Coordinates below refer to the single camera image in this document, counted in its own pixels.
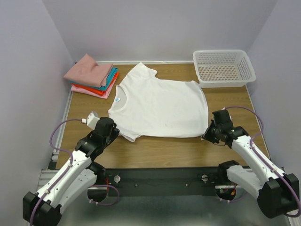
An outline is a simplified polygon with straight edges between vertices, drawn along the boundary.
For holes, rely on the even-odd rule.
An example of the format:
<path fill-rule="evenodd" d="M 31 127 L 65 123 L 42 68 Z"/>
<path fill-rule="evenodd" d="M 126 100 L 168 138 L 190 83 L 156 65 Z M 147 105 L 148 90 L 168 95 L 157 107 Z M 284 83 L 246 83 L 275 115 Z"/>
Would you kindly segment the white t shirt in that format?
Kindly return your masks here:
<path fill-rule="evenodd" d="M 134 142 L 141 136 L 189 138 L 208 128 L 205 94 L 195 81 L 156 77 L 157 71 L 137 64 L 116 86 L 108 115 L 120 134 Z"/>

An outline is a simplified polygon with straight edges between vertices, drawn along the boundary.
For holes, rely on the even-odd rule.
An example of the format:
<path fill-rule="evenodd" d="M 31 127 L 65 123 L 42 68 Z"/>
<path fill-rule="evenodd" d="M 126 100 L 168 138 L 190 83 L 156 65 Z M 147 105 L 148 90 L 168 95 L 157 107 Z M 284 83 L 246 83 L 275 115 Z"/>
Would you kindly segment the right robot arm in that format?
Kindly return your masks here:
<path fill-rule="evenodd" d="M 301 215 L 299 180 L 294 174 L 286 174 L 276 166 L 254 143 L 241 127 L 235 127 L 228 108 L 212 113 L 213 119 L 202 136 L 213 144 L 223 142 L 238 153 L 251 168 L 248 172 L 236 161 L 219 165 L 217 181 L 223 185 L 233 182 L 257 200 L 262 213 L 268 218 L 285 215 L 298 218 Z"/>

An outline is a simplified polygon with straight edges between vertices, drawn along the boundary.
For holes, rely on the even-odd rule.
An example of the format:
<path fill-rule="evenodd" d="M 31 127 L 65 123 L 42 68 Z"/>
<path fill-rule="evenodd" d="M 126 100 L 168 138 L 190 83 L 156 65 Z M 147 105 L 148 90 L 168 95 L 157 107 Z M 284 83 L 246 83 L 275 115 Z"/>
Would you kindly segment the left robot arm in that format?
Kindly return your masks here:
<path fill-rule="evenodd" d="M 89 188 L 117 188 L 110 185 L 105 168 L 95 162 L 119 135 L 113 119 L 91 113 L 81 123 L 92 131 L 78 141 L 61 169 L 36 193 L 23 197 L 23 218 L 31 226 L 56 226 L 67 207 Z"/>

